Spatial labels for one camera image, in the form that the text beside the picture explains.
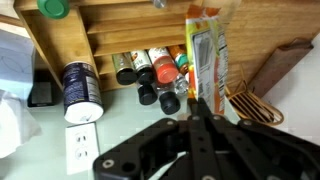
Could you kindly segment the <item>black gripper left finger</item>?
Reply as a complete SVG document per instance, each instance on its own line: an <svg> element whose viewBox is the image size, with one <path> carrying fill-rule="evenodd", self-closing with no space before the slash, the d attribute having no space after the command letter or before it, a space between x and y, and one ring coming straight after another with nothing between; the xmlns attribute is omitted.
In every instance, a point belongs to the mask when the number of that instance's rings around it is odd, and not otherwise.
<svg viewBox="0 0 320 180"><path fill-rule="evenodd" d="M193 116L198 116L198 101L194 98L187 99L188 112Z"/></svg>

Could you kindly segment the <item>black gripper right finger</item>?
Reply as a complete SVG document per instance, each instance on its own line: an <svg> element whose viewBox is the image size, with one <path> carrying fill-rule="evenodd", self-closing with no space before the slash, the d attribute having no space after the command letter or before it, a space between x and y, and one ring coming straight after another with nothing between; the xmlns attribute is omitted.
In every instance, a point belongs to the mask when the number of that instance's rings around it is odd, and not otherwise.
<svg viewBox="0 0 320 180"><path fill-rule="evenodd" d="M212 112L203 98L198 99L196 114L201 117L212 117Z"/></svg>

